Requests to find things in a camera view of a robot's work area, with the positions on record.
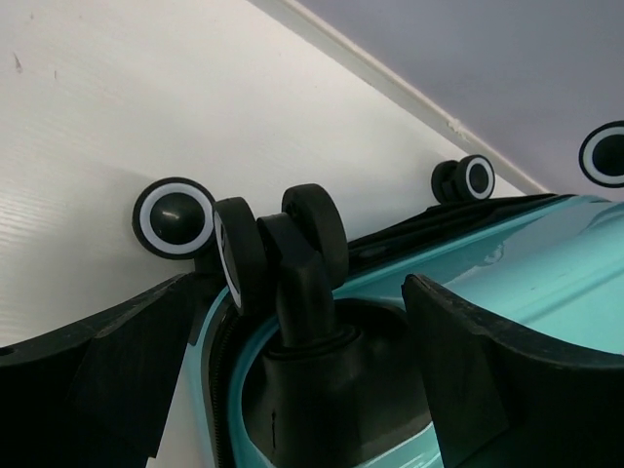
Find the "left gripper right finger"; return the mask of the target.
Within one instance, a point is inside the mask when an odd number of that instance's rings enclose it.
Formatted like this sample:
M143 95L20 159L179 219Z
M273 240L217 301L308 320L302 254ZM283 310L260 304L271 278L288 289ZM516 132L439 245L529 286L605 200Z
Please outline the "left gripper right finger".
M422 275L402 294L445 466L622 465L620 355L534 331Z

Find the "pink and teal suitcase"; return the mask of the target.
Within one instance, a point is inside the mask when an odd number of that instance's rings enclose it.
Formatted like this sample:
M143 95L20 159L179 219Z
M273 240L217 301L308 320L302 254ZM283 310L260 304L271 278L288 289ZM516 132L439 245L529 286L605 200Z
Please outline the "pink and teal suitcase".
M623 206L496 198L484 156L438 164L436 205L348 241L320 185L277 214L168 177L137 197L153 254L195 263L189 377L211 467L447 467L402 294L425 276L496 315L623 359Z

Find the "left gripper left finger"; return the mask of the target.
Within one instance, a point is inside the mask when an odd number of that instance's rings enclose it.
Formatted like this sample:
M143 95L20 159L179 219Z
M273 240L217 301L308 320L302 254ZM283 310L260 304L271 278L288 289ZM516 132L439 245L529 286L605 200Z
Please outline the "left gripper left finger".
M191 332L195 276L1 349L4 467L143 467Z

